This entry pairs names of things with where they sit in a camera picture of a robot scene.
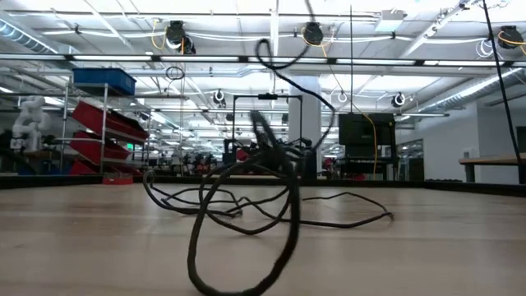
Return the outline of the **long ceiling light bar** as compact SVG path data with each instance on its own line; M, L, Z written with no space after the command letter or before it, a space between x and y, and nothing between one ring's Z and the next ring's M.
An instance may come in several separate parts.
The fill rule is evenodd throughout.
M203 62L203 63L258 63L254 56L194 56L194 55L89 55L89 54L32 54L0 53L0 60L45 61L45 62ZM423 59L381 59L381 58L291 58L272 59L278 64L358 65L373 67L495 67L489 60L423 60Z

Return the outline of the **metal shelf rack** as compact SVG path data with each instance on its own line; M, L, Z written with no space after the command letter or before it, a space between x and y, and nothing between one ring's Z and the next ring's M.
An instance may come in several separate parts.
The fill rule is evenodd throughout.
M59 139L76 153L69 174L141 176L145 157L135 157L135 153L145 146L150 135L137 120L110 106L111 99L120 99L123 94L107 83L75 84L74 87L101 99L102 105L99 107L82 98L71 112L65 112L65 119L71 118L81 125L72 136Z

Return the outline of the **red tilted shelf bin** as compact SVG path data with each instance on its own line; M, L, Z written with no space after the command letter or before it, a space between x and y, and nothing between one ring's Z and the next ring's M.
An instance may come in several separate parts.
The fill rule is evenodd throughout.
M95 175L99 174L99 166L86 160L74 160L69 172L70 175Z
M125 160L130 155L128 150L108 138L105 139L104 149L102 149L100 140L101 137L97 134L78 131L70 141L70 147L94 164L99 164L102 158Z
M104 132L107 138L142 145L149 137L149 133L135 119L113 110L104 112L83 101L74 109L72 118L98 135Z

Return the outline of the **blue storage bin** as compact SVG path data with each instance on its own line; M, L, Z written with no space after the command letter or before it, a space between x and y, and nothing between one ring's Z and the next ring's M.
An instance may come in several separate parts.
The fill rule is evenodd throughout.
M121 68L74 68L73 85L90 95L104 95L108 86L108 95L133 96L136 92L136 80Z

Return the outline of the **wooden bench table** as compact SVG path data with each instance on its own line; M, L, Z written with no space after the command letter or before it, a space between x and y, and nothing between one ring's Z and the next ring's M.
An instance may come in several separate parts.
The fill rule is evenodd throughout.
M467 183L476 180L475 167L479 166L514 166L518 169L519 184L526 184L526 153L519 154L520 160L514 155L491 155L478 158L460 159L459 163L464 166Z

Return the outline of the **black gantry frame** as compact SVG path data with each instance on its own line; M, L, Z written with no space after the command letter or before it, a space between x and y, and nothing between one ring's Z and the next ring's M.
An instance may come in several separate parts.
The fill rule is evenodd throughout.
M258 94L258 95L234 95L233 96L233 111L231 113L227 114L227 119L232 122L232 136L230 138L227 138L224 140L224 153L223 153L223 163L224 164L234 164L238 162L238 152L243 151L244 145L238 141L235 138L237 128L236 128L236 112L237 107L236 103L238 99L258 99L258 100L269 100L269 101L275 101L278 99L286 99L289 101L290 99L296 99L300 104L300 124L302 124L302 96L301 95L276 95L276 94ZM267 145L265 142L263 144L257 144L257 149L254 151L249 150L246 152L246 159L242 159L242 161L248 160L254 155L257 155L259 152L263 153L263 159L258 160L257 163L261 166L265 166L268 169L276 169L278 167L277 160L273 159L271 155L268 155L267 150L270 149L270 146Z

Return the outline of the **black aluminium table frame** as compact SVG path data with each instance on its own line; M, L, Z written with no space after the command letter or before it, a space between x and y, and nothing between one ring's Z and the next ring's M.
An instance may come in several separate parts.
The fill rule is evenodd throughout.
M155 183L168 184L201 184L202 178L175 178L169 176L155 177ZM102 175L26 175L0 176L0 189L16 189L24 187L59 187L72 185L102 184ZM353 181L346 179L307 180L297 181L302 187L390 187L390 188L418 188L437 191L469 192L509 197L526 197L526 185L505 185L488 183L462 182L432 182L432 181ZM286 185L287 181L278 178L227 178L224 185L241 186L271 186Z

